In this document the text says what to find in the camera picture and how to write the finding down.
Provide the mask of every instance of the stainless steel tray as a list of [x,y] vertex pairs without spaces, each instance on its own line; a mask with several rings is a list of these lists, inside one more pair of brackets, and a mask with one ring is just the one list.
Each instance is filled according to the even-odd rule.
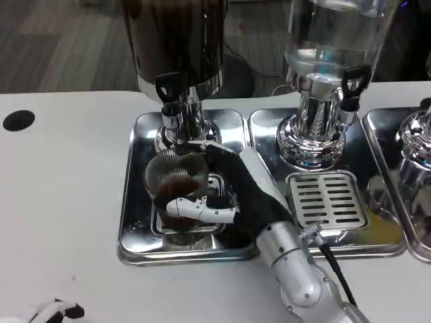
[[[233,110],[206,110],[204,115],[219,126],[223,145],[237,153],[244,149],[250,139],[239,113]],[[206,227],[205,230],[197,232],[198,229],[185,236],[158,234],[154,230],[152,225],[155,224],[156,213],[143,186],[143,172],[156,154],[154,137],[161,125],[160,113],[143,114],[136,120],[131,133],[118,258],[128,264],[147,266],[242,260],[256,256],[258,251],[254,243],[246,233],[238,231],[233,225],[215,225],[213,230]]]
[[[286,164],[279,156],[275,133],[281,120],[296,111],[297,109],[292,108],[258,110],[248,120],[252,146],[261,154],[278,187],[285,195],[289,195],[285,183],[286,177],[297,170]],[[386,257],[402,254],[406,249],[402,228],[390,213],[377,212],[380,209],[375,208],[376,197],[371,195],[368,189],[368,182],[379,172],[358,121],[347,130],[346,139],[344,155],[333,170],[347,170],[356,176],[358,193],[366,205],[369,224],[355,229],[348,227],[324,229],[322,235],[330,243],[338,258]],[[310,247],[312,254],[322,256],[314,244]]]
[[419,108],[386,108],[370,111],[362,124],[382,177],[375,178],[375,191],[384,180],[388,194],[379,192],[382,211],[395,212],[402,224],[409,251],[431,263],[431,171],[418,168],[401,156],[395,140],[401,123]]

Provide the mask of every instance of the robotic hand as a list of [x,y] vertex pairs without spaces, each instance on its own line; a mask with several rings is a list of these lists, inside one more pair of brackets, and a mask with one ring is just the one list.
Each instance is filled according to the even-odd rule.
[[[183,217],[247,229],[279,281],[289,312],[303,322],[369,323],[356,306],[341,300],[337,285],[307,256],[288,204],[254,149],[247,147],[237,155],[213,141],[185,145],[205,153],[232,186],[236,203],[211,196],[182,196],[159,207]],[[312,235],[321,240],[318,232],[312,230]]]
[[0,318],[0,323],[61,323],[63,318],[82,318],[84,309],[76,303],[54,299],[28,308],[16,316]]

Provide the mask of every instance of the black cable on floor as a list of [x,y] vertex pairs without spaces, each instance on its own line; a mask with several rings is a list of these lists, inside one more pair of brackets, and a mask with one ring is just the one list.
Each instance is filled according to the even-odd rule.
[[250,64],[247,62],[247,60],[246,60],[242,55],[238,54],[237,52],[234,52],[234,51],[230,48],[230,46],[228,45],[228,43],[227,43],[227,42],[224,42],[224,44],[226,45],[226,47],[228,48],[228,50],[229,50],[233,55],[235,55],[235,56],[239,57],[239,58],[244,62],[244,64],[245,64],[245,65],[247,65],[248,67],[250,67],[250,69],[252,69],[255,73],[257,73],[257,74],[259,74],[259,75],[262,75],[263,77],[273,77],[273,78],[277,78],[277,79],[282,79],[282,80],[284,81],[283,77],[281,77],[281,76],[278,76],[278,75],[268,75],[268,74],[265,74],[265,73],[262,73],[262,72],[256,71],[255,69],[253,69],[253,68],[250,66]]

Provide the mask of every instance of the coffee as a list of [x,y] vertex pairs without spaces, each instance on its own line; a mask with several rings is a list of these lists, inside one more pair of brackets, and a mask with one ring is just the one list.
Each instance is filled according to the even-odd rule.
[[121,0],[139,76],[184,73],[203,83],[222,68],[226,0]]

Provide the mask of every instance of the black cable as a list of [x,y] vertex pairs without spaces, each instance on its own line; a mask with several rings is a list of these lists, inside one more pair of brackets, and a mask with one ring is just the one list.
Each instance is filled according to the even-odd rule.
[[341,271],[340,266],[338,265],[337,259],[335,259],[334,254],[332,253],[330,247],[328,244],[322,244],[319,246],[319,249],[325,256],[325,258],[328,260],[329,264],[331,265],[332,270],[337,275],[339,282],[341,283],[341,286],[343,286],[344,292],[347,295],[347,298],[349,299],[349,302],[352,305],[356,305],[355,298],[353,297],[352,291],[349,288],[349,285],[344,278],[343,272]]
[[281,77],[281,76],[278,76],[278,75],[268,75],[268,74],[265,74],[265,73],[262,73],[262,72],[259,72],[259,71],[255,70],[255,69],[253,69],[253,68],[250,66],[250,64],[247,62],[247,60],[246,60],[242,55],[238,54],[237,52],[234,52],[234,51],[230,48],[230,46],[228,45],[228,43],[227,43],[227,42],[224,42],[224,44],[226,45],[226,47],[228,48],[228,50],[229,50],[233,55],[235,55],[235,56],[239,57],[239,58],[244,62],[244,64],[245,64],[245,65],[247,65],[247,66],[248,66],[252,71],[254,71],[255,73],[257,73],[257,74],[259,74],[259,75],[262,75],[263,77],[273,77],[273,78],[277,78],[277,79],[282,79],[282,80],[284,81],[283,77]]

